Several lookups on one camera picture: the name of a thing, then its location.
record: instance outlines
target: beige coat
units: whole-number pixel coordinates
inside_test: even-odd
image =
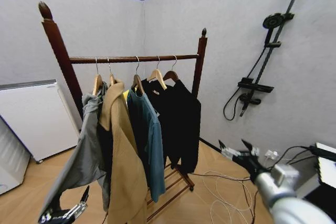
[[[99,123],[112,125],[113,158],[108,224],[146,223],[147,182],[129,119],[124,84],[117,80],[108,88]]]

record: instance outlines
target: black jacket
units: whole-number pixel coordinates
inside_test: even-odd
[[[145,93],[158,113],[164,161],[173,165],[181,159],[181,170],[191,173],[198,161],[201,103],[179,80],[163,90],[158,81],[142,81]]]

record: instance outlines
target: clothes rack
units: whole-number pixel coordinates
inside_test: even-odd
[[[49,9],[49,7],[44,2],[39,2],[38,4],[39,11],[43,17],[42,25],[45,30],[45,33],[48,37],[48,40],[50,42],[50,45],[54,51],[55,57],[58,61],[58,64],[61,68],[61,71],[63,73],[63,76],[66,80],[66,83],[69,87],[70,93],[72,95],[72,98],[76,104],[76,107],[78,109],[78,112],[83,118],[82,114],[82,92],[75,74],[75,71],[72,67],[72,64],[86,64],[86,63],[96,63],[96,57],[92,58],[70,58],[67,52],[67,49],[65,47],[64,41],[62,39],[61,33],[58,29],[57,24],[52,19],[52,14]],[[169,56],[159,56],[160,61],[166,61],[166,60],[184,60],[184,59],[196,59],[195,64],[195,71],[194,71],[194,81],[193,81],[193,87],[192,87],[192,94],[197,97],[198,95],[198,89],[200,87],[199,83],[201,81],[201,75],[202,75],[202,68],[203,68],[203,61],[205,56],[205,48],[207,44],[207,38],[206,35],[206,29],[204,28],[202,30],[202,36],[198,40],[198,49],[197,54],[192,55],[176,55],[176,58],[174,55]],[[120,63],[120,62],[138,62],[139,61],[157,61],[157,56],[144,56],[144,57],[97,57],[97,63],[108,63],[108,59],[110,63]],[[171,166],[171,164],[168,164],[165,166],[165,169]],[[155,215],[157,215],[162,209],[164,209],[169,203],[171,203],[175,198],[177,198],[182,192],[187,190],[188,188],[190,191],[194,190],[195,184],[193,181],[188,177],[187,174],[184,174],[180,171],[179,166],[172,167],[172,172],[170,172],[168,175],[164,177],[166,180],[174,173],[178,172],[180,174],[180,177],[171,183],[169,186],[166,187],[166,190],[169,190],[174,185],[176,185],[181,180],[184,180],[186,183],[186,186],[182,188],[178,193],[176,193],[172,198],[170,198],[166,203],[164,203],[157,211],[155,211],[152,215],[150,215],[147,218],[147,222],[150,221]],[[147,205],[151,204],[153,201],[149,200],[147,202]]]

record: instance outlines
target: black cable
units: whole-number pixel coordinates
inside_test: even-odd
[[[223,108],[223,114],[224,114],[225,119],[228,120],[228,121],[232,121],[232,120],[235,118],[235,116],[236,116],[236,107],[237,107],[237,102],[238,102],[240,96],[238,96],[237,99],[236,99],[235,106],[234,106],[234,108],[233,108],[233,116],[232,116],[232,118],[230,118],[230,119],[227,118],[227,117],[226,117],[226,114],[225,114],[226,106],[229,104],[229,102],[231,101],[231,99],[236,95],[236,93],[237,93],[239,90],[240,90],[240,88],[238,88],[238,89],[236,90],[236,92],[234,92],[234,94],[230,97],[230,99],[229,99],[229,100],[225,103],[225,105],[224,105],[224,108]]]
[[[245,178],[228,178],[228,177],[223,177],[222,175],[208,175],[208,174],[197,174],[197,173],[189,173],[192,175],[196,175],[196,176],[203,176],[203,177],[220,177],[220,178],[225,178],[228,180],[233,180],[233,181],[248,181],[251,180],[250,177],[245,177]]]
[[[107,211],[106,214],[105,214],[105,218],[104,218],[104,220],[101,224],[104,224],[104,221],[106,220],[106,217],[107,217],[108,214],[109,214],[109,212]]]
[[[253,218],[252,218],[252,222],[251,224],[254,224],[255,220],[256,220],[256,205],[257,205],[257,194],[258,194],[258,190],[256,191],[256,194],[254,194],[254,205],[253,205]]]
[[[292,147],[289,147],[287,150],[285,150],[285,152],[283,153],[283,155],[272,165],[272,166],[269,166],[269,167],[267,167],[267,169],[268,170],[272,170],[273,169],[273,167],[276,165],[276,164],[278,164],[282,159],[283,159],[283,157],[285,156],[285,154],[290,150],[290,149],[293,149],[293,148],[303,148],[303,149],[306,149],[306,150],[308,150],[308,147],[305,147],[305,146],[298,146],[298,145],[296,145],[296,146],[292,146]]]
[[[248,202],[248,200],[247,200],[247,195],[246,195],[246,191],[245,191],[245,186],[243,185],[243,184],[244,184],[244,181],[242,181],[241,184],[242,184],[241,186],[243,187],[243,190],[244,190],[244,195],[245,195],[246,203],[247,203],[247,205],[248,205],[248,208],[250,209],[250,212],[251,212],[251,215],[252,215],[252,219],[253,219],[253,213],[252,213],[252,210],[251,210],[251,208],[250,208],[250,204],[249,204],[249,202]]]
[[[304,160],[306,160],[306,159],[310,159],[310,158],[313,158],[313,157],[316,157],[316,156],[304,157],[304,158],[301,158],[301,159],[299,159],[299,160],[293,161],[293,162],[291,162],[291,163],[289,163],[289,164],[290,164],[290,165],[293,165],[293,164],[296,164],[296,163],[298,163],[298,162],[301,162],[301,161],[304,161]]]
[[[292,157],[289,161],[286,162],[286,164],[289,164],[290,162],[292,162],[297,156],[299,156],[300,154],[302,153],[305,153],[307,152],[308,150],[304,150],[302,152],[299,152],[298,154],[296,154],[294,157]]]
[[[258,57],[256,63],[253,65],[253,67],[252,67],[250,73],[248,73],[248,75],[247,75],[246,78],[249,78],[249,76],[251,75],[251,73],[253,72],[253,70],[256,68],[256,66],[257,66],[257,64],[259,63],[260,59],[262,58],[262,56],[263,56],[265,50],[266,50],[266,47],[263,48],[263,50],[262,50],[261,54],[259,55],[259,57]],[[235,118],[235,116],[236,116],[236,107],[237,107],[237,102],[238,102],[240,96],[237,98],[237,100],[236,100],[236,102],[235,102],[235,106],[234,106],[234,110],[233,110],[233,116],[232,116],[231,119],[229,119],[229,118],[226,116],[226,114],[225,114],[225,109],[226,109],[227,105],[230,103],[230,101],[232,100],[232,98],[236,95],[236,93],[237,93],[239,90],[240,90],[240,87],[233,93],[233,95],[229,98],[229,100],[228,100],[228,101],[225,103],[225,105],[224,105],[224,108],[223,108],[223,114],[224,114],[225,119],[228,120],[228,121],[232,121],[232,120]]]
[[[247,75],[246,78],[249,78],[249,77],[250,77],[250,75],[252,74],[253,70],[256,68],[257,64],[259,63],[260,59],[261,59],[262,56],[264,55],[265,50],[266,50],[266,47],[263,48],[263,50],[262,50],[262,52],[261,52],[259,58],[257,59],[256,63],[254,63],[254,65],[253,65],[253,67],[252,67],[250,73],[248,73],[248,75]]]

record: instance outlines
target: white wall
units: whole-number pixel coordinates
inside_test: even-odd
[[[228,122],[223,106],[250,71],[262,50],[264,18],[285,12],[290,0],[146,0],[145,53],[196,52],[201,30],[208,30],[199,99],[201,137],[240,148],[241,138],[261,148],[283,152],[297,144],[322,141],[335,145],[336,135],[336,0],[297,0],[260,84],[274,86],[257,94],[243,118]],[[160,64],[164,72],[170,63]],[[189,87],[194,65],[178,62],[176,72]],[[151,71],[153,65],[147,65]],[[233,103],[227,113],[231,115]]]
[[[143,54],[143,3],[140,0],[1,0],[0,84],[57,78],[80,127],[80,117],[45,35],[37,4],[50,7],[71,57]],[[112,66],[128,87],[134,64]],[[95,65],[75,65],[83,93],[93,88]],[[108,65],[99,65],[108,80]]]
[[[79,116],[50,47],[37,9],[40,0],[2,0],[0,84],[57,78],[78,125]],[[261,79],[274,86],[243,118],[227,122],[223,106],[245,76],[265,39],[264,18],[284,12],[289,0],[42,0],[59,25],[71,57],[196,53],[203,27],[208,45],[201,79],[201,137],[241,147],[241,138],[282,152],[295,144],[334,144],[336,135],[336,0],[297,0]],[[175,66],[191,89],[195,60]],[[162,62],[162,72],[173,62]],[[147,72],[156,63],[146,63]],[[126,88],[134,64],[112,66]],[[83,92],[92,89],[95,65],[75,65]],[[99,66],[104,79],[108,65]]]

